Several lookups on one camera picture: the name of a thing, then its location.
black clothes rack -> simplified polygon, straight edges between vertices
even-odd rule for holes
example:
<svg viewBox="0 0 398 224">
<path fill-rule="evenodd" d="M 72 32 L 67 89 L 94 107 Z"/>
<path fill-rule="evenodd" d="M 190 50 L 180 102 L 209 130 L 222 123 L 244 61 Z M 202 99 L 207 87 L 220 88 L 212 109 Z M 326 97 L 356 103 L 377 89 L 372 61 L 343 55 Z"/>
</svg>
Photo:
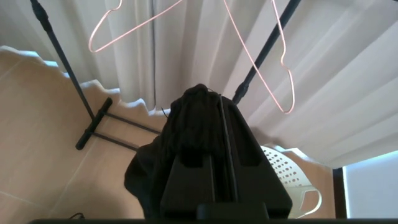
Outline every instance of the black clothes rack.
<svg viewBox="0 0 398 224">
<path fill-rule="evenodd" d="M 78 140 L 78 142 L 76 143 L 76 149 L 78 150 L 82 150 L 85 146 L 85 144 L 87 143 L 87 141 L 89 140 L 89 138 L 91 136 L 96 136 L 99 137 L 101 139 L 104 139 L 106 141 L 118 144 L 120 146 L 126 147 L 128 149 L 131 149 L 133 151 L 136 151 L 138 149 L 139 146 L 134 146 L 134 145 L 130 145 L 130 144 L 126 144 L 124 142 L 121 142 L 117 139 L 111 138 L 109 136 L 105 136 L 103 134 L 97 133 L 95 130 L 97 128 L 97 126 L 100 124 L 101 120 L 103 119 L 104 116 L 109 116 L 110 118 L 113 119 L 117 119 L 119 121 L 125 122 L 127 124 L 131 124 L 134 125 L 138 128 L 144 129 L 146 131 L 150 131 L 152 133 L 155 134 L 160 134 L 160 131 L 158 130 L 154 130 L 152 128 L 148 128 L 144 125 L 141 125 L 139 123 L 135 123 L 133 121 L 130 121 L 128 119 L 122 118 L 118 115 L 112 114 L 108 112 L 109 107 L 112 105 L 112 99 L 111 98 L 107 98 L 104 102 L 104 104 L 102 105 L 102 107 L 98 110 L 97 114 L 94 115 L 93 111 L 90 108 L 90 105 L 87 102 L 87 99 L 83 93 L 83 90 L 81 89 L 79 82 L 76 79 L 76 76 L 68 62 L 68 59 L 66 58 L 65 54 L 63 53 L 63 50 L 61 48 L 61 45 L 58 42 L 57 37 L 55 36 L 51 23 L 49 21 L 49 17 L 46 13 L 46 11 L 44 10 L 44 8 L 41 6 L 41 4 L 38 2 L 38 0 L 30 0 L 31 4 L 32 4 L 32 9 L 33 12 L 36 16 L 36 18 L 39 20 L 39 22 L 41 23 L 44 31 L 46 31 L 47 35 L 49 36 L 49 39 L 51 40 L 52 45 L 54 46 L 55 50 L 57 51 L 58 56 L 60 57 L 63 65 L 65 66 L 65 69 L 67 70 L 70 80 L 73 83 L 73 86 L 76 88 L 77 93 L 79 94 L 80 99 L 82 100 L 90 118 L 91 118 L 91 123 L 89 124 L 89 126 L 85 129 L 85 132 L 83 133 L 83 135 L 81 136 L 81 138 Z M 284 27 L 286 25 L 286 23 L 289 21 L 290 17 L 292 16 L 292 14 L 294 13 L 296 7 L 298 6 L 300 0 L 290 0 L 287 7 L 285 8 L 285 11 L 282 13 L 281 17 L 280 17 L 280 23 L 282 24 L 282 27 Z M 278 27 L 277 25 L 275 25 L 274 30 L 271 32 L 270 37 L 268 38 L 266 44 L 263 46 L 258 58 L 256 59 L 256 65 L 259 67 L 261 65 L 261 63 L 264 61 L 264 59 L 267 57 L 267 54 L 269 53 L 269 51 L 271 50 L 272 46 L 274 45 L 275 41 L 277 40 L 279 36 L 279 31 L 278 31 Z M 240 86 L 238 87 L 238 89 L 236 90 L 236 94 L 233 98 L 233 102 L 235 104 L 238 104 L 240 99 L 246 94 L 248 88 L 249 88 L 249 84 L 251 82 L 251 80 L 253 79 L 253 76 L 256 74 L 256 71 L 254 70 L 254 68 L 252 67 L 252 69 L 250 69 L 247 77 L 245 78 L 245 80 L 242 82 L 242 84 L 240 84 Z"/>
</svg>

black cloth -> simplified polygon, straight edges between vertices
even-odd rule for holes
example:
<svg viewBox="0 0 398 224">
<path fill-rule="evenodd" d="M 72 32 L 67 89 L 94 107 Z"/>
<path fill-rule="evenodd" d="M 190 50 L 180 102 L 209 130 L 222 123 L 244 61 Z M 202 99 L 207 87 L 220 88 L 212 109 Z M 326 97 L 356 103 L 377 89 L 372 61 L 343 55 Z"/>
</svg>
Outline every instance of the black cloth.
<svg viewBox="0 0 398 224">
<path fill-rule="evenodd" d="M 160 201 L 176 154 L 212 153 L 222 157 L 220 97 L 199 84 L 171 104 L 162 133 L 137 150 L 124 176 L 125 188 L 138 198 L 145 218 L 159 218 Z"/>
</svg>

curtain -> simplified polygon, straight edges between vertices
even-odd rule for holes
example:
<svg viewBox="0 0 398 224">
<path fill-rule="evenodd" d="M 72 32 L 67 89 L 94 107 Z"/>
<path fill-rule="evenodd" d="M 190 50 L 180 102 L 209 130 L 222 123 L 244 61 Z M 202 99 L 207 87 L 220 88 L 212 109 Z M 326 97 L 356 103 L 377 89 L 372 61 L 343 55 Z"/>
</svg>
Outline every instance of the curtain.
<svg viewBox="0 0 398 224">
<path fill-rule="evenodd" d="M 94 48 L 171 6 L 176 0 L 125 0 L 111 13 Z M 122 100 L 142 98 L 149 110 L 168 108 L 189 87 L 204 83 L 232 98 L 251 64 L 222 0 L 186 0 L 137 32 L 93 54 L 88 38 L 118 0 L 41 0 L 79 82 L 119 88 Z M 288 1 L 276 1 L 280 14 Z M 232 15 L 256 58 L 275 26 L 265 0 L 229 0 Z M 63 69 L 28 0 L 0 1 L 0 45 L 36 51 Z M 302 1 L 285 27 L 285 64 L 292 70 L 296 107 L 282 114 L 256 76 L 238 105 L 260 144 L 297 147 L 331 167 L 397 150 L 398 2 Z M 279 64 L 280 39 L 260 67 L 287 108 L 290 88 Z"/>
</svg>

floor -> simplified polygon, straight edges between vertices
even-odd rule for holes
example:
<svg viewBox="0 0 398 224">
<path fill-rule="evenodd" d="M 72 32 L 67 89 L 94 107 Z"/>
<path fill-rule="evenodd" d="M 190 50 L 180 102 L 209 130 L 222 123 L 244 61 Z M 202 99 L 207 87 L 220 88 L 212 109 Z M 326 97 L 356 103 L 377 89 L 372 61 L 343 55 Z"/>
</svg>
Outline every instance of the floor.
<svg viewBox="0 0 398 224">
<path fill-rule="evenodd" d="M 97 83 L 84 88 L 93 111 L 106 97 L 110 111 L 161 130 L 164 116 L 149 116 L 144 105 L 128 108 L 117 93 Z M 71 81 L 40 58 L 0 51 L 0 223 L 36 218 L 142 218 L 137 199 L 124 189 L 124 171 L 135 152 L 91 138 L 75 144 L 90 122 Z M 98 132 L 138 146 L 155 134 L 105 118 Z M 288 155 L 323 195 L 322 207 L 308 218 L 334 218 L 331 169 Z M 318 199 L 308 195 L 305 208 Z"/>
</svg>

perforated basket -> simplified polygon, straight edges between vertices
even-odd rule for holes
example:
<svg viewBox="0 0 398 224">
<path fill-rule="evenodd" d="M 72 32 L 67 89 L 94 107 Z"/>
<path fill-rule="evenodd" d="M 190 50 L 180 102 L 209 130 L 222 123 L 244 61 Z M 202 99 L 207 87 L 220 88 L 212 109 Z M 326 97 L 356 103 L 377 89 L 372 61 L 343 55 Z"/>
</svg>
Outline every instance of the perforated basket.
<svg viewBox="0 0 398 224">
<path fill-rule="evenodd" d="M 293 201 L 289 218 L 300 218 L 316 212 L 322 204 L 322 195 L 311 184 L 303 170 L 293 160 L 282 153 L 264 146 L 261 146 L 261 148 Z M 301 210 L 304 203 L 304 196 L 306 192 L 310 191 L 318 192 L 318 203 L 314 209 L 304 212 Z"/>
</svg>

